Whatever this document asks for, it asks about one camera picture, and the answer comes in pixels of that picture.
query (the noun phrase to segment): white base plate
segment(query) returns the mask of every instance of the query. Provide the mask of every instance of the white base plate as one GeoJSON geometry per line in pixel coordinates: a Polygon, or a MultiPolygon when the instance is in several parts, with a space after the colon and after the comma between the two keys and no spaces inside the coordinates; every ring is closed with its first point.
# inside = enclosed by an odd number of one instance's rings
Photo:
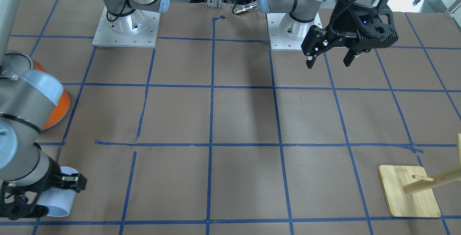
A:
{"type": "MultiPolygon", "coordinates": [[[[301,50],[301,43],[303,41],[295,41],[286,38],[280,31],[279,25],[284,13],[270,13],[267,14],[267,28],[269,30],[270,50],[272,51],[303,51],[301,50]]],[[[317,14],[314,23],[322,28],[320,16],[317,14]]]]}
{"type": "Polygon", "coordinates": [[[93,46],[155,48],[158,24],[160,23],[159,13],[143,11],[147,23],[145,26],[149,27],[150,30],[136,35],[119,35],[112,30],[111,25],[106,20],[106,12],[107,9],[104,7],[98,29],[94,34],[93,46]]]}

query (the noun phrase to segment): blue tape grid line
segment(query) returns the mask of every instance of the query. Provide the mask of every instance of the blue tape grid line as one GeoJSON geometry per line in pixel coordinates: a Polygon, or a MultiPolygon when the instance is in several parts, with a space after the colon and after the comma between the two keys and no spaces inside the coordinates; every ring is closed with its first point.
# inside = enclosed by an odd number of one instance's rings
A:
{"type": "MultiPolygon", "coordinates": [[[[94,36],[71,36],[71,35],[10,35],[10,37],[29,37],[29,38],[68,38],[68,39],[94,39],[94,36]]],[[[165,40],[200,40],[200,41],[213,41],[212,38],[189,38],[189,37],[165,37],[159,36],[159,39],[165,40]]],[[[222,42],[262,42],[269,43],[268,40],[232,40],[232,39],[214,39],[215,41],[222,42]]],[[[418,46],[398,46],[392,45],[391,48],[400,48],[400,49],[422,49],[418,46]]],[[[424,47],[428,50],[461,50],[461,48],[450,48],[450,47],[424,47]]]]}
{"type": "MultiPolygon", "coordinates": [[[[130,146],[130,147],[188,147],[188,146],[197,146],[197,147],[278,147],[280,143],[119,143],[119,142],[107,142],[97,140],[94,142],[99,145],[114,146],[130,146]]],[[[283,147],[347,147],[347,143],[282,143],[283,147]]],[[[382,146],[382,147],[399,147],[408,149],[411,151],[416,151],[418,153],[424,153],[423,150],[412,148],[409,144],[397,144],[397,143],[349,143],[351,147],[360,147],[360,146],[382,146]]],[[[426,147],[454,147],[456,145],[452,144],[417,144],[426,147]]]]}
{"type": "Polygon", "coordinates": [[[386,78],[387,84],[389,85],[389,89],[391,90],[390,92],[392,93],[392,97],[394,98],[395,105],[397,106],[397,110],[399,110],[400,118],[402,118],[402,122],[403,122],[403,125],[405,127],[405,131],[407,132],[408,140],[410,141],[410,145],[413,148],[415,146],[415,144],[413,143],[413,140],[411,139],[410,130],[408,129],[407,122],[405,121],[405,117],[403,117],[402,109],[400,108],[400,104],[397,101],[397,96],[395,95],[395,92],[392,90],[392,84],[390,84],[389,77],[387,76],[386,69],[384,68],[384,65],[382,64],[382,60],[381,60],[381,57],[379,56],[379,53],[377,52],[377,49],[375,49],[375,53],[376,53],[377,59],[379,61],[379,64],[381,65],[382,72],[384,73],[384,76],[386,78]]]}
{"type": "MultiPolygon", "coordinates": [[[[65,86],[80,86],[80,83],[63,82],[65,86]]],[[[141,86],[141,87],[191,87],[198,89],[210,89],[210,85],[175,85],[175,84],[134,84],[134,83],[85,83],[85,86],[141,86]]],[[[273,89],[272,86],[213,86],[215,89],[273,89]]],[[[333,90],[327,86],[276,86],[275,89],[305,89],[305,90],[333,90]]],[[[382,91],[382,92],[452,92],[461,93],[461,90],[438,90],[438,89],[363,89],[360,87],[335,87],[336,90],[349,91],[382,91]]]]}
{"type": "Polygon", "coordinates": [[[211,52],[211,89],[210,89],[210,129],[209,129],[209,153],[208,153],[208,179],[206,183],[206,230],[205,234],[210,234],[210,218],[211,218],[211,178],[212,178],[212,156],[213,147],[213,107],[214,107],[214,62],[215,62],[215,48],[216,48],[216,20],[225,19],[224,15],[214,18],[212,20],[212,52],[211,52]]]}
{"type": "Polygon", "coordinates": [[[38,39],[35,42],[35,45],[33,46],[32,51],[30,52],[31,57],[32,57],[33,53],[35,53],[35,50],[37,49],[38,43],[40,42],[40,39],[42,38],[43,33],[45,32],[45,29],[46,29],[48,23],[50,22],[51,16],[53,16],[53,12],[54,12],[54,9],[56,8],[56,5],[58,4],[58,1],[59,0],[56,0],[54,2],[53,8],[51,9],[50,14],[48,15],[48,18],[46,19],[45,25],[43,26],[43,28],[42,28],[42,30],[40,32],[40,35],[38,36],[38,39]]]}
{"type": "Polygon", "coordinates": [[[91,53],[91,57],[88,62],[87,69],[85,71],[84,78],[82,79],[82,83],[80,84],[79,94],[77,95],[74,103],[74,107],[72,108],[71,116],[69,117],[69,122],[67,122],[66,131],[64,132],[64,136],[62,138],[61,144],[58,146],[58,151],[56,151],[56,160],[59,161],[59,156],[61,155],[61,148],[66,143],[67,135],[69,134],[69,129],[71,128],[72,120],[74,119],[75,111],[77,109],[77,105],[79,104],[80,97],[82,96],[82,92],[85,87],[85,81],[88,77],[89,69],[91,68],[91,64],[93,63],[94,55],[96,54],[97,47],[93,48],[93,52],[91,53]]]}
{"type": "Polygon", "coordinates": [[[428,51],[426,50],[425,46],[423,45],[423,42],[422,42],[421,39],[420,39],[420,36],[419,36],[418,33],[416,32],[415,27],[413,27],[413,24],[411,23],[410,18],[408,17],[407,13],[404,13],[404,14],[405,14],[405,17],[407,17],[408,23],[410,24],[410,26],[411,26],[413,32],[415,33],[416,38],[418,38],[418,42],[420,42],[420,45],[421,45],[421,47],[423,48],[423,51],[424,51],[424,53],[426,54],[426,57],[428,57],[429,63],[431,63],[431,66],[432,66],[432,68],[433,68],[435,74],[437,75],[437,78],[438,78],[438,80],[440,81],[440,84],[442,85],[443,90],[446,92],[446,94],[447,94],[447,96],[448,96],[448,99],[450,100],[450,102],[451,102],[453,108],[455,109],[455,112],[456,112],[456,114],[458,115],[458,118],[461,120],[461,114],[459,113],[458,109],[456,108],[456,105],[455,105],[455,103],[453,102],[453,99],[451,99],[450,93],[449,93],[448,90],[446,89],[445,84],[443,84],[442,78],[441,78],[440,75],[438,74],[437,69],[436,69],[435,66],[434,66],[434,63],[432,62],[432,60],[431,60],[431,58],[430,58],[430,56],[429,56],[429,54],[428,54],[428,51]]]}
{"type": "Polygon", "coordinates": [[[351,159],[351,162],[352,162],[352,166],[354,168],[355,178],[357,180],[357,185],[359,186],[360,197],[362,198],[362,204],[363,204],[363,209],[364,209],[364,212],[365,212],[365,216],[367,218],[368,228],[370,229],[370,235],[374,235],[372,222],[370,220],[370,214],[368,213],[367,202],[365,201],[365,196],[364,196],[364,193],[363,193],[362,184],[360,183],[359,170],[357,169],[357,165],[355,163],[354,153],[352,152],[352,147],[351,147],[350,142],[349,142],[349,137],[348,137],[347,130],[346,130],[346,124],[344,122],[343,112],[341,110],[341,106],[339,105],[338,94],[337,94],[336,89],[335,89],[335,84],[334,84],[334,81],[333,81],[333,75],[331,74],[330,64],[328,63],[328,58],[327,58],[325,53],[324,53],[324,57],[325,57],[326,68],[328,70],[328,75],[330,76],[331,86],[333,87],[333,94],[335,96],[336,106],[338,107],[339,117],[341,119],[341,125],[343,126],[344,138],[346,139],[347,147],[349,149],[349,156],[350,156],[350,159],[351,159]]]}
{"type": "MultiPolygon", "coordinates": [[[[269,63],[270,63],[270,77],[272,78],[272,92],[274,94],[275,118],[277,120],[278,145],[280,147],[280,161],[282,163],[283,185],[285,187],[285,199],[287,203],[288,220],[291,220],[293,219],[293,217],[291,215],[290,193],[288,191],[287,173],[286,173],[286,168],[285,168],[285,155],[283,154],[282,130],[280,128],[280,117],[278,113],[277,89],[275,88],[274,66],[272,63],[272,52],[270,50],[269,50],[269,63]]],[[[294,235],[295,231],[293,229],[293,222],[290,221],[289,225],[290,225],[290,234],[294,235]]]]}
{"type": "Polygon", "coordinates": [[[133,174],[135,173],[136,155],[137,155],[137,152],[134,151],[133,152],[133,160],[131,162],[130,178],[128,179],[128,186],[126,188],[125,204],[123,205],[122,221],[120,223],[120,229],[118,230],[118,235],[123,234],[123,228],[124,228],[124,225],[125,225],[126,211],[128,210],[128,201],[130,200],[131,184],[133,182],[133,174]]]}
{"type": "MultiPolygon", "coordinates": [[[[446,215],[444,219],[458,220],[460,215],[446,215]]],[[[295,219],[227,219],[227,220],[171,220],[171,221],[46,221],[40,222],[39,226],[65,226],[65,225],[205,225],[219,223],[288,223],[288,222],[366,222],[370,221],[393,221],[393,220],[434,220],[441,218],[418,218],[418,217],[340,217],[340,218],[295,218],[295,219]]],[[[36,222],[0,222],[0,226],[32,226],[36,222]]]]}
{"type": "Polygon", "coordinates": [[[152,74],[154,60],[155,60],[155,49],[152,51],[152,57],[151,57],[151,60],[150,60],[149,73],[148,73],[148,77],[147,77],[147,82],[145,84],[146,90],[145,90],[145,96],[144,96],[143,111],[141,112],[141,116],[139,117],[138,131],[136,133],[135,140],[137,140],[139,138],[139,136],[141,135],[141,128],[143,126],[144,112],[146,110],[146,103],[147,103],[147,98],[148,98],[148,94],[149,94],[149,82],[150,82],[150,78],[151,78],[151,74],[152,74]]]}
{"type": "MultiPolygon", "coordinates": [[[[417,156],[417,158],[418,158],[418,162],[420,163],[420,166],[424,167],[420,156],[417,156]]],[[[439,210],[440,210],[440,219],[442,221],[443,228],[445,228],[445,232],[447,233],[447,235],[450,235],[450,231],[448,230],[447,222],[445,221],[445,216],[443,215],[442,209],[440,209],[440,207],[439,207],[439,210]]]]}

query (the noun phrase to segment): metal connector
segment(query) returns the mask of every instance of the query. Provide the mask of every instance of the metal connector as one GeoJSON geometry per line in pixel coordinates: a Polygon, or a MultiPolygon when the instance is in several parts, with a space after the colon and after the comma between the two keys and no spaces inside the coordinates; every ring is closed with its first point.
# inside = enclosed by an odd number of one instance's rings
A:
{"type": "Polygon", "coordinates": [[[256,1],[254,2],[251,2],[250,4],[246,4],[246,5],[243,5],[241,7],[237,7],[234,9],[234,14],[236,15],[240,15],[240,14],[243,14],[245,12],[248,12],[252,9],[255,9],[258,7],[258,3],[256,1]]]}

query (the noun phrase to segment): orange bowl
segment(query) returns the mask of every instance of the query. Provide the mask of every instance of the orange bowl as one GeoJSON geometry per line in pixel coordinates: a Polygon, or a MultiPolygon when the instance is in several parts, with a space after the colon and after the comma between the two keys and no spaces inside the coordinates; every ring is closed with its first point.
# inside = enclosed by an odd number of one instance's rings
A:
{"type": "MultiPolygon", "coordinates": [[[[46,71],[43,68],[43,66],[36,61],[33,61],[33,67],[34,69],[38,71],[43,71],[43,72],[48,73],[48,71],[46,71]]],[[[71,99],[69,97],[69,93],[64,90],[64,92],[61,95],[61,98],[59,99],[58,105],[54,108],[53,112],[51,112],[51,115],[48,118],[47,122],[45,123],[45,126],[43,126],[43,130],[53,127],[59,121],[61,121],[64,118],[64,116],[67,114],[67,111],[69,110],[70,105],[71,105],[71,99]]]]}

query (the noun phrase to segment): wooden base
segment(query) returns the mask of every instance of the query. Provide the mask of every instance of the wooden base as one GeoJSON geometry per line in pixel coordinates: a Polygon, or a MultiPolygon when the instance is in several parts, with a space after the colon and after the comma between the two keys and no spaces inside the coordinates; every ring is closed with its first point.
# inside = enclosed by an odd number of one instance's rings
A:
{"type": "Polygon", "coordinates": [[[412,175],[428,176],[423,167],[388,166],[378,169],[389,214],[394,217],[440,217],[440,209],[432,189],[405,194],[403,186],[417,181],[412,175]]]}

